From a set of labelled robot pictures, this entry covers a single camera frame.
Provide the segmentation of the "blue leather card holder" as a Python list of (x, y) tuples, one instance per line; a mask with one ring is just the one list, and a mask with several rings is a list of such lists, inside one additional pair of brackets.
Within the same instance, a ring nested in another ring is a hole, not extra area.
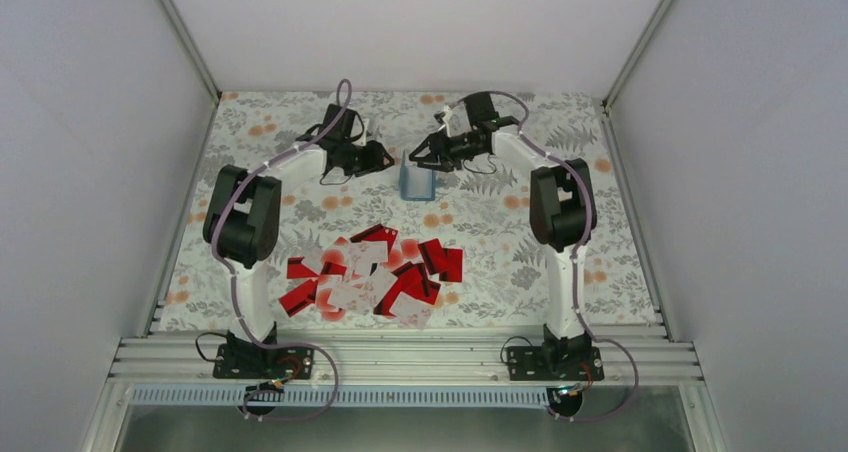
[(436, 175), (431, 169), (419, 167), (407, 151), (403, 153), (399, 172), (399, 195), (404, 201), (429, 202), (436, 197)]

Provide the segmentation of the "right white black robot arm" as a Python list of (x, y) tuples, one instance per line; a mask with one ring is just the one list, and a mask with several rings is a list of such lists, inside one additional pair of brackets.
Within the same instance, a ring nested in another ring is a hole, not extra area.
[(469, 94), (437, 112), (437, 128), (410, 155), (426, 169), (452, 172), (465, 160), (491, 154), (529, 177), (529, 223), (543, 245), (549, 310), (540, 345), (544, 371), (565, 379), (591, 357), (594, 335), (584, 317), (587, 244), (597, 225), (588, 165), (544, 150), (525, 131), (530, 111), (520, 118), (500, 114), (494, 92)]

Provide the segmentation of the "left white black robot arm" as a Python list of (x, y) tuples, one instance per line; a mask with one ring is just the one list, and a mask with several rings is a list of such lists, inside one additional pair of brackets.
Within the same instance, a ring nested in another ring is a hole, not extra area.
[(267, 259), (278, 243), (283, 188), (322, 178), (335, 168), (352, 178), (393, 166), (387, 149), (369, 140), (367, 131), (359, 112), (330, 104), (321, 123), (258, 169), (225, 165), (217, 174), (202, 235), (230, 274), (235, 318), (227, 345), (241, 348), (238, 362), (252, 376), (266, 376), (278, 363)]

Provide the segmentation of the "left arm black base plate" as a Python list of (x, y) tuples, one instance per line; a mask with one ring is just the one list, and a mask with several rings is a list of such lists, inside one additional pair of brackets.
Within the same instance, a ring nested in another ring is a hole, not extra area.
[(216, 379), (298, 379), (311, 378), (314, 350), (290, 347), (267, 350), (248, 344), (245, 347), (221, 345), (212, 376)]

